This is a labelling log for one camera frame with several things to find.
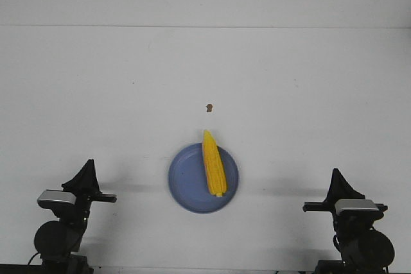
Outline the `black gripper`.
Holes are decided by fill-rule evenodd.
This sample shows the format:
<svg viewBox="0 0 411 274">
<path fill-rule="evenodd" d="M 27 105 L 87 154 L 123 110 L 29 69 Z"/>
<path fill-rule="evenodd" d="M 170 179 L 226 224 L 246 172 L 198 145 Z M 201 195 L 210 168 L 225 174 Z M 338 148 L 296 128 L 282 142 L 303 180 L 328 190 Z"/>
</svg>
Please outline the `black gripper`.
<svg viewBox="0 0 411 274">
<path fill-rule="evenodd" d="M 307 202 L 303 205 L 304 212 L 335 212 L 335 203 L 341 199 L 365 199 L 365 195 L 359 193 L 347 182 L 339 169 L 332 170 L 330 186 L 324 200 L 325 203 Z M 388 209 L 387 205 L 375 203 L 380 212 L 385 212 Z"/>
<path fill-rule="evenodd" d="M 79 193 L 76 203 L 116 203 L 115 194 L 99 193 L 100 187 L 96 178 L 96 168 L 93 159 L 89 159 L 81 170 L 68 182 L 62 184 L 64 191 Z"/>
</svg>

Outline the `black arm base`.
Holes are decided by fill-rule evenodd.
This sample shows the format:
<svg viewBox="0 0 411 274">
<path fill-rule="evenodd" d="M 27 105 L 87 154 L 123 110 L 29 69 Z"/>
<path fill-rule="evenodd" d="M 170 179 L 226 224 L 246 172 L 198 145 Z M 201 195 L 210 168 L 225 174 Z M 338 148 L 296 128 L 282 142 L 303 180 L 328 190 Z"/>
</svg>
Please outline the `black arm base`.
<svg viewBox="0 0 411 274">
<path fill-rule="evenodd" d="M 357 268 L 340 260 L 319 260 L 314 274 L 386 274 L 389 268 L 384 267 L 376 270 Z"/>
<path fill-rule="evenodd" d="M 60 260 L 42 259 L 41 265 L 32 264 L 1 264 L 1 274 L 16 273 L 77 273 L 92 274 L 94 269 L 89 266 L 86 256 L 70 254 Z"/>
</svg>

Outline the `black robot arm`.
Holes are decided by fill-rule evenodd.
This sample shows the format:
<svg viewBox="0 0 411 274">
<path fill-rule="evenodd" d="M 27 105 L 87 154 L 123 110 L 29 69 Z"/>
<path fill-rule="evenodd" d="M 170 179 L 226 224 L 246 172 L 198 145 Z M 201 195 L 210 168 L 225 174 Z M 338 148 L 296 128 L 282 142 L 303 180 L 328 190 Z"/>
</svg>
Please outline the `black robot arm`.
<svg viewBox="0 0 411 274">
<path fill-rule="evenodd" d="M 85 256 L 77 255 L 87 230 L 91 205 L 94 202 L 116 203 L 115 194 L 100 191 L 93 159 L 61 190 L 46 189 L 37 198 L 37 205 L 51 210 L 56 220 L 41 225 L 34 236 L 37 255 L 47 270 L 66 273 L 92 273 Z"/>
<path fill-rule="evenodd" d="M 394 261 L 391 240 L 373 224 L 384 217 L 388 206 L 374 203 L 356 191 L 334 168 L 327 195 L 322 202 L 306 202 L 304 212 L 329 212 L 332 216 L 333 245 L 339 260 L 320 260 L 315 273 L 387 273 Z"/>
</svg>

